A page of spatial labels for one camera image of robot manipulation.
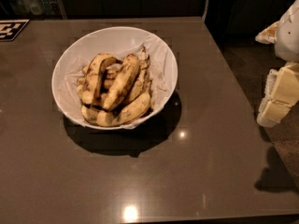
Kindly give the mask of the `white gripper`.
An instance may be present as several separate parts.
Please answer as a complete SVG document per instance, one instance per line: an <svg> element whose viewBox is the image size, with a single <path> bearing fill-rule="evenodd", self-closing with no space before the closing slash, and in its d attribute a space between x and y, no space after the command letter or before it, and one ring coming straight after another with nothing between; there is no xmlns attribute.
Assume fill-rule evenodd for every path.
<svg viewBox="0 0 299 224"><path fill-rule="evenodd" d="M255 36L259 43L275 44L276 56L287 62L299 62L299 0ZM257 116L263 127L279 124L299 101L299 63L286 63L279 70L271 69L266 78L264 98Z"/></svg>

